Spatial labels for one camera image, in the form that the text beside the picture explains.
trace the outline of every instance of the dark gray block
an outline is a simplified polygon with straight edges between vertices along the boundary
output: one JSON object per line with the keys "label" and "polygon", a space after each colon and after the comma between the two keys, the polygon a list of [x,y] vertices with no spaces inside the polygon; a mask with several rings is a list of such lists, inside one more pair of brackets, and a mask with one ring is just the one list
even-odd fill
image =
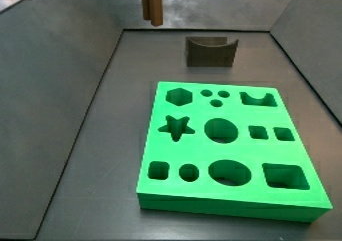
{"label": "dark gray block", "polygon": [[231,67],[239,40],[227,44],[225,37],[187,37],[188,67]]}
{"label": "dark gray block", "polygon": [[[229,71],[187,68],[187,36],[239,39]],[[159,81],[279,89],[335,206],[311,225],[140,210],[135,188]],[[340,128],[268,34],[124,32],[38,240],[339,240],[340,140]]]}
{"label": "dark gray block", "polygon": [[105,7],[25,0],[0,15],[0,238],[36,235],[121,32]]}
{"label": "dark gray block", "polygon": [[342,123],[342,0],[294,0],[271,34]]}

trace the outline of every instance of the rectangular hole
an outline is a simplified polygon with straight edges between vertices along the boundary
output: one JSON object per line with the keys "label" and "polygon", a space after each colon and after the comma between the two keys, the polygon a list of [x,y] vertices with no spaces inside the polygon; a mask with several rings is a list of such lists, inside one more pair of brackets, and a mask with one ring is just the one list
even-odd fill
{"label": "rectangular hole", "polygon": [[279,141],[294,141],[294,135],[288,128],[275,127],[273,133]]}
{"label": "rectangular hole", "polygon": [[272,188],[308,190],[303,170],[296,165],[263,164],[267,185]]}
{"label": "rectangular hole", "polygon": [[153,180],[165,180],[168,178],[168,169],[169,165],[167,162],[151,162],[148,168],[148,178]]}
{"label": "rectangular hole", "polygon": [[260,139],[260,140],[267,140],[268,139],[268,135],[267,135],[267,131],[265,128],[263,126],[248,126],[248,130],[249,130],[249,135],[252,139]]}

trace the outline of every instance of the green foam block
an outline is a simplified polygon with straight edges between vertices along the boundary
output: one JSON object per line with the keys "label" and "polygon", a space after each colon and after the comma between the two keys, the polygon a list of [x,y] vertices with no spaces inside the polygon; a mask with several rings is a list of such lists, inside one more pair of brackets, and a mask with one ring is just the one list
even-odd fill
{"label": "green foam block", "polygon": [[140,207],[314,221],[332,206],[277,90],[159,82]]}

